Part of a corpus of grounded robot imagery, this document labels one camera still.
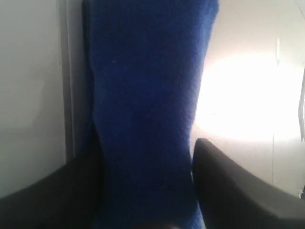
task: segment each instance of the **blue fuzzy cloth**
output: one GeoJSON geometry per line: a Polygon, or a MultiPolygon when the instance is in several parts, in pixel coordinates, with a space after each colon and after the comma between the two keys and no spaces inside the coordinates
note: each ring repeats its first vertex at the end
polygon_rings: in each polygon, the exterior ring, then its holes
{"type": "Polygon", "coordinates": [[[202,228],[189,138],[217,11],[217,0],[91,0],[93,119],[105,163],[97,228],[202,228]]]}

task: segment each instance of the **blue textile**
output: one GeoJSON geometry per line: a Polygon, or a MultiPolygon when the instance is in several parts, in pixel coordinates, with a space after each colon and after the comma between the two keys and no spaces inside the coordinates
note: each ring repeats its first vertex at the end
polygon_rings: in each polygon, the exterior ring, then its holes
{"type": "Polygon", "coordinates": [[[97,228],[202,228],[190,131],[217,0],[91,0],[93,119],[104,150],[97,228]]]}

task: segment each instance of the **white wall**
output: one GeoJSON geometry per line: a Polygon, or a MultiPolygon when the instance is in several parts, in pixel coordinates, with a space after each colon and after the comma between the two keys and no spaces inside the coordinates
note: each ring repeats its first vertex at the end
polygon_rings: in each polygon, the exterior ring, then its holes
{"type": "Polygon", "coordinates": [[[0,1],[0,197],[63,165],[55,0],[0,1]]]}
{"type": "Polygon", "coordinates": [[[220,0],[192,132],[192,145],[208,138],[293,195],[305,185],[297,114],[304,41],[294,0],[220,0]]]}
{"type": "Polygon", "coordinates": [[[0,197],[60,168],[87,118],[81,0],[0,1],[0,197]]]}

